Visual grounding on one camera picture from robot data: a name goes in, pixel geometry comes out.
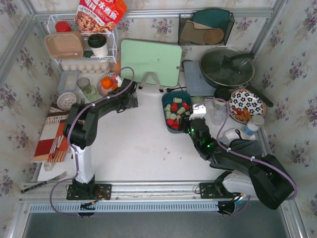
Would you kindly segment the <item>teal plastic storage basket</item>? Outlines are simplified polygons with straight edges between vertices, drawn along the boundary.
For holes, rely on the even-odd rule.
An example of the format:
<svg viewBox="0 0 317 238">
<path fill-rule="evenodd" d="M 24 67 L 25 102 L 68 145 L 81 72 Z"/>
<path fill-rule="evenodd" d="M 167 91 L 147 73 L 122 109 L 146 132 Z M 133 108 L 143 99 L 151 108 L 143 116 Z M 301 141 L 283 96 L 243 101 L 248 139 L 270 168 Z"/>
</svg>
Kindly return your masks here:
<svg viewBox="0 0 317 238">
<path fill-rule="evenodd" d="M 179 103 L 178 111 L 172 112 L 170 108 L 171 108 L 171 105 L 174 103 L 173 98 L 181 98 L 182 103 L 184 102 L 187 103 L 190 106 L 190 109 L 186 110 L 184 107 L 182 107 L 182 103 Z M 168 119 L 176 119 L 179 122 L 181 115 L 184 115 L 184 114 L 189 115 L 189 113 L 192 111 L 192 105 L 193 105 L 190 95 L 184 91 L 173 91 L 170 93 L 165 93 L 161 98 L 161 102 L 162 102 L 162 108 L 164 112 L 164 119 L 165 119 L 165 124 L 167 126 L 167 130 L 173 134 L 181 133 L 178 130 L 171 129 L 167 125 L 166 121 Z"/>
</svg>

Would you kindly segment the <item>green capsule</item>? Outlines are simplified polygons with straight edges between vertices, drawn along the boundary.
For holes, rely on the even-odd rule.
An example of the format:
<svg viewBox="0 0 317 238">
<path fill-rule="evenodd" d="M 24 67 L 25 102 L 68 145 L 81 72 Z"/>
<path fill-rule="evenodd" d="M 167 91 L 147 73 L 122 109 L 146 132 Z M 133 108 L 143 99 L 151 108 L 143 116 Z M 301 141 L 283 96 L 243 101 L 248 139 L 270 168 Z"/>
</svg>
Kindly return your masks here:
<svg viewBox="0 0 317 238">
<path fill-rule="evenodd" d="M 182 103 L 182 99 L 181 98 L 173 98 L 173 102 L 174 103 Z"/>
</svg>

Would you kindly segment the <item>grey fluffy cloth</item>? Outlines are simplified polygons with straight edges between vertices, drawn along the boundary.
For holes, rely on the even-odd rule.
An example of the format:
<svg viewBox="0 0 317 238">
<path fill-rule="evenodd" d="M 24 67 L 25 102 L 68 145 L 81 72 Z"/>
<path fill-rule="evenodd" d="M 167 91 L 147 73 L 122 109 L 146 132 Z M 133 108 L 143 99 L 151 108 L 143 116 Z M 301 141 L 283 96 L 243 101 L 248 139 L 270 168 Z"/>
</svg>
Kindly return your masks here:
<svg viewBox="0 0 317 238">
<path fill-rule="evenodd" d="M 240 130 L 240 133 L 241 138 L 232 140 L 231 142 L 229 142 L 225 136 L 219 139 L 220 144 L 216 147 L 209 159 L 210 167 L 228 171 L 237 170 L 244 174 L 248 172 L 251 161 L 234 155 L 230 151 L 227 151 L 227 149 L 230 148 L 231 151 L 247 157 L 261 157 L 262 146 L 260 142 L 255 139 L 255 136 L 247 138 L 242 130 Z"/>
</svg>

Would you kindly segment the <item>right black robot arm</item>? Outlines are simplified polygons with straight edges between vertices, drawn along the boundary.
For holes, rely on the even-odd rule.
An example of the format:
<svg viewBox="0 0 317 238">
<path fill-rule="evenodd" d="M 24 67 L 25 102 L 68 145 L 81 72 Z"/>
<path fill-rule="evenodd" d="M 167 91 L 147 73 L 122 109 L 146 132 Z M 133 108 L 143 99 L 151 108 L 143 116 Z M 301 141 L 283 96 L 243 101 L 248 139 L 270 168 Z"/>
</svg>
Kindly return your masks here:
<svg viewBox="0 0 317 238">
<path fill-rule="evenodd" d="M 231 193 L 242 192 L 256 196 L 267 208 L 275 210 L 285 200 L 297 195 L 295 182 L 279 160 L 271 154 L 262 156 L 257 140 L 234 139 L 226 147 L 210 134 L 205 119 L 180 119 L 179 131 L 188 134 L 198 154 L 215 169 L 238 171 L 251 180 L 251 189 L 235 187 Z"/>
</svg>

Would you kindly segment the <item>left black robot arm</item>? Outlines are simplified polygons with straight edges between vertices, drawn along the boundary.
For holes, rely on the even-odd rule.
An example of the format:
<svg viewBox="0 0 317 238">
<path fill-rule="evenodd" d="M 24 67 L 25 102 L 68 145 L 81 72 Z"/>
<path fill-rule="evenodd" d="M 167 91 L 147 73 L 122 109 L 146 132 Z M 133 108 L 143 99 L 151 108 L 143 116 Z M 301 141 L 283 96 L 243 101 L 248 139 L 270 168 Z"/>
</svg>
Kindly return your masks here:
<svg viewBox="0 0 317 238">
<path fill-rule="evenodd" d="M 91 146 L 97 137 L 98 122 L 111 112 L 123 112 L 129 107 L 137 83 L 123 79 L 122 85 L 107 96 L 92 103 L 72 105 L 63 130 L 75 160 L 75 176 L 72 179 L 79 187 L 94 183 Z"/>
</svg>

